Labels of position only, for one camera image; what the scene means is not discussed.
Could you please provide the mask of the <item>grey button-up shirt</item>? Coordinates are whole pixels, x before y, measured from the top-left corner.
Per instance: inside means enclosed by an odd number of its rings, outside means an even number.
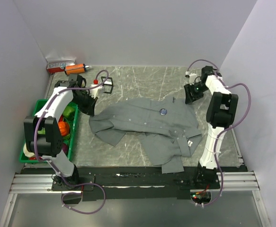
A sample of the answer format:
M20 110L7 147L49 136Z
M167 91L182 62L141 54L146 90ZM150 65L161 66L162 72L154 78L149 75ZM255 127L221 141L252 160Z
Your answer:
M160 115L160 109L167 109ZM138 133L141 147L162 173L184 171L182 158L191 157L202 140L193 107L184 99L167 96L161 101L140 97L110 105L89 118L99 139L116 146L128 132Z

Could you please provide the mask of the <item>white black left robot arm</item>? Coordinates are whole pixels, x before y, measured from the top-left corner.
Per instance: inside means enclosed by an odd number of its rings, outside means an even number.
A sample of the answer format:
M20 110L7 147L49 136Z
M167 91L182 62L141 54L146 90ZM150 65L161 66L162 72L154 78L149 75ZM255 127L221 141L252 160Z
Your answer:
M80 178L76 166L62 149L63 136L58 120L70 102L84 114L93 116L98 90L102 88L102 83L81 87L77 81L59 81L43 108L24 120L27 150L34 152L38 161L47 162L69 190L78 188Z

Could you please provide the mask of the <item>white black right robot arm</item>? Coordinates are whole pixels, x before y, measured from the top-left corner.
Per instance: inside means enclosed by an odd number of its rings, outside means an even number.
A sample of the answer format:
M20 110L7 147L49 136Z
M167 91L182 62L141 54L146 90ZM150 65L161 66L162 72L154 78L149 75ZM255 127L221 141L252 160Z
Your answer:
M211 94L206 112L208 133L205 148L193 177L194 185L202 189L216 181L220 148L227 129L234 122L239 97L228 90L221 74L212 66L203 67L200 76L187 70L185 77L189 79L189 83L184 85L186 104L203 98L205 91Z

